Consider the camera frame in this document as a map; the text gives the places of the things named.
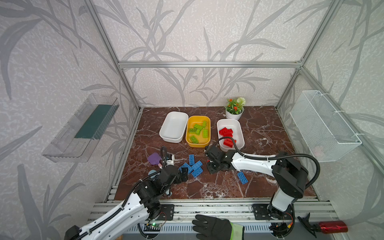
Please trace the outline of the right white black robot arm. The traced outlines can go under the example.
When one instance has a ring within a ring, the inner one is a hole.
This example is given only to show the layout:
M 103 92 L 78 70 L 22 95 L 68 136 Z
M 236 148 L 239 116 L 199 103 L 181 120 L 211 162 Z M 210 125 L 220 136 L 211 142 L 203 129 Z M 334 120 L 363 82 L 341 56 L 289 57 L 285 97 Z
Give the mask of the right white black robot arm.
M 303 198 L 305 190 L 318 179 L 321 172 L 319 161 L 311 155 L 289 155 L 285 152 L 270 156 L 246 154 L 239 150 L 231 137 L 222 137 L 214 144 L 206 146 L 205 155 L 209 159 L 207 168 L 212 175 L 236 170 L 275 178 L 278 190 L 268 205 L 268 212 L 272 216 L 283 215 L 296 200 Z M 308 170 L 296 158 L 307 158 L 315 164 L 315 173 L 310 180 Z

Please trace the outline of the blue lego brick studs down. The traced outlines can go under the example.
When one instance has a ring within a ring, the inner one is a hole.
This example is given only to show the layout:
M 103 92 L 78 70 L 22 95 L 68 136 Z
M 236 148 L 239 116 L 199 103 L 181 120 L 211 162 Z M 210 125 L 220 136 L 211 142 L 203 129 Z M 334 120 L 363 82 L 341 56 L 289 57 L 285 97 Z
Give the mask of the blue lego brick studs down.
M 198 169 L 196 169 L 196 170 L 194 170 L 193 172 L 192 172 L 192 175 L 193 175 L 193 177 L 194 178 L 197 178 L 199 175 L 201 175 L 203 173 L 203 169 L 202 168 L 198 168 Z

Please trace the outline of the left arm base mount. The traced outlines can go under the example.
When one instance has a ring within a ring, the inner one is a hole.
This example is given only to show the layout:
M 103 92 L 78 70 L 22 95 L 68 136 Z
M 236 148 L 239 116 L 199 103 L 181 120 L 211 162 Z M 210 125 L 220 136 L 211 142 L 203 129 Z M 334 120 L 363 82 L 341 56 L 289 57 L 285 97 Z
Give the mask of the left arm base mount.
M 174 219 L 175 205 L 165 204 L 161 206 L 159 215 L 155 218 L 156 221 L 172 221 Z

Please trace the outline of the large red lego brick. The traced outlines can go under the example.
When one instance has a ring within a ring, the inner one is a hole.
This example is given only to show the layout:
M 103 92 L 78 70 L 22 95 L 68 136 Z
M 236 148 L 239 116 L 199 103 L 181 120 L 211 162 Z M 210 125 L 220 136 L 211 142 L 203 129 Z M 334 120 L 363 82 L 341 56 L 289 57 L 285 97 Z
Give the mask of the large red lego brick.
M 233 130 L 232 129 L 227 129 L 227 128 L 223 128 L 221 130 L 219 130 L 219 135 L 221 137 L 233 137 Z

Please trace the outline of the blue lego brick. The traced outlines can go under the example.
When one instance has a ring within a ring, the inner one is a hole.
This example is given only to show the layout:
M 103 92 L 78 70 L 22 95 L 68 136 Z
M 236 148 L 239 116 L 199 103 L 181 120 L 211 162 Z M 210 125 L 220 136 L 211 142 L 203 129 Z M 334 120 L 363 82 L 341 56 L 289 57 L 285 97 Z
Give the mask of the blue lego brick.
M 238 176 L 238 178 L 239 178 L 239 180 L 240 180 L 242 185 L 245 185 L 245 184 L 248 183 L 248 180 L 247 180 L 247 178 L 246 178 L 246 176 L 245 176 L 245 174 L 243 172 L 238 172 L 237 176 Z
M 195 171 L 195 170 L 199 169 L 202 165 L 203 165 L 202 162 L 198 161 L 194 165 L 192 165 L 192 168 Z
M 193 154 L 189 155 L 189 165 L 193 166 L 194 164 L 195 164 L 195 156 Z

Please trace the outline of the green lego brick top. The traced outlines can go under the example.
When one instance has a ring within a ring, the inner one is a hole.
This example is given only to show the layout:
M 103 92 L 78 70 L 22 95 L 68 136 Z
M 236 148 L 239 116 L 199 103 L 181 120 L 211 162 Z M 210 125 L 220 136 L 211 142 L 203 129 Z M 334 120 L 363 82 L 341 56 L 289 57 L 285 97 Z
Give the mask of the green lego brick top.
M 199 124 L 194 124 L 194 128 L 195 128 L 195 129 L 198 129 L 198 130 L 203 130 L 203 129 L 204 129 L 204 126 L 199 125 Z

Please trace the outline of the large blue lego plate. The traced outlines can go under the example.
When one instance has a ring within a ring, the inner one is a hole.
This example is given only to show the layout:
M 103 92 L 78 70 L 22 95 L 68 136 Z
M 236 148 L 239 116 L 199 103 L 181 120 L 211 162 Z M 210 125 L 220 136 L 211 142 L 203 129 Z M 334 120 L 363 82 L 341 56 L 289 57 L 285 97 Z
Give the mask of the large blue lego plate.
M 182 169 L 188 169 L 188 174 L 190 174 L 194 169 L 187 163 L 184 163 L 181 167 L 179 167 L 179 171 L 182 172 Z

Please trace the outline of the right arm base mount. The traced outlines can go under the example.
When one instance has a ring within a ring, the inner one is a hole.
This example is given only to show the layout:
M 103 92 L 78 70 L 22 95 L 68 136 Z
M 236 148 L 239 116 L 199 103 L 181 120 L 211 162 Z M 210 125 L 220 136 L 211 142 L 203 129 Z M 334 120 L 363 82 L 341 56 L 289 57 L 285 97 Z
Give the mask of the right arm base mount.
M 274 208 L 272 204 L 253 204 L 251 209 L 255 220 L 260 221 L 285 222 L 291 221 L 295 217 L 292 205 L 289 205 L 285 211 L 280 211 L 277 208 Z

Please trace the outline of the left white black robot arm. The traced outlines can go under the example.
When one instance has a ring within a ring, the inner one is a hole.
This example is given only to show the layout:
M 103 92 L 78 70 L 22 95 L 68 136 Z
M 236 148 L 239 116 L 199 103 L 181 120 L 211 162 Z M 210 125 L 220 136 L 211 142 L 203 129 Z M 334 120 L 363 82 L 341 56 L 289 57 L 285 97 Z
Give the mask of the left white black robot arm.
M 65 233 L 66 240 L 115 240 L 126 230 L 161 213 L 159 199 L 171 192 L 174 184 L 182 182 L 178 167 L 169 163 L 175 157 L 162 146 L 162 168 L 134 184 L 125 200 L 102 217 L 83 227 L 72 226 Z

